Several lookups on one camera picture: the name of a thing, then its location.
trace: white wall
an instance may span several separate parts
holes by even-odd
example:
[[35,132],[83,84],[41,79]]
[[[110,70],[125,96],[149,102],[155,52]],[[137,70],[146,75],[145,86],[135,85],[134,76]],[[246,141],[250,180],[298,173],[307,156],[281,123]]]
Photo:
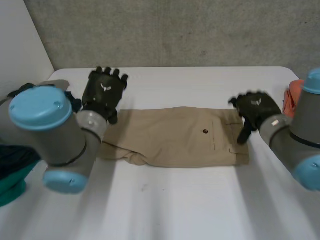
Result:
[[0,0],[0,96],[53,72],[24,1]]

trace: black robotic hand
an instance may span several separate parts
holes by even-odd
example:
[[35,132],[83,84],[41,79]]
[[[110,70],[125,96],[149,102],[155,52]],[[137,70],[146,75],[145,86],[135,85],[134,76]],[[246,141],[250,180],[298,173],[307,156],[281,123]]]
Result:
[[118,106],[124,90],[127,88],[128,75],[119,77],[119,69],[111,74],[111,68],[105,70],[98,66],[89,75],[89,82],[85,88],[82,104],[83,110],[100,114],[110,124],[118,122]]
[[259,130],[262,123],[273,115],[281,114],[281,110],[275,101],[265,92],[239,95],[229,100],[239,112],[240,117],[243,117],[244,128],[237,138],[237,143],[245,144],[251,133]]

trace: gray wall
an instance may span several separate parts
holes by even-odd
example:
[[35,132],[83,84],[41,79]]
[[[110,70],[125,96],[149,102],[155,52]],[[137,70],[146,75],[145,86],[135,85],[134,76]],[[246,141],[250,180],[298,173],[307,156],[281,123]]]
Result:
[[320,66],[320,0],[24,0],[56,70]]

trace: orange object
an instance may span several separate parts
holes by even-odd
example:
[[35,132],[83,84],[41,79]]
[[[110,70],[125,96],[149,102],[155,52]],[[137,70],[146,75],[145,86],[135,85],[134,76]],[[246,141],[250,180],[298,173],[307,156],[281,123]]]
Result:
[[283,114],[294,117],[304,82],[301,79],[292,81],[289,88],[284,92]]

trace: concrete wall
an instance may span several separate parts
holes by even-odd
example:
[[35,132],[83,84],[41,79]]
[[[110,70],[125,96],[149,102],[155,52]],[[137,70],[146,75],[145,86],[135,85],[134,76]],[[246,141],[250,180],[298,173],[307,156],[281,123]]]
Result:
[[320,0],[24,0],[54,68],[320,66]]
[[23,0],[0,0],[0,96],[54,72]]

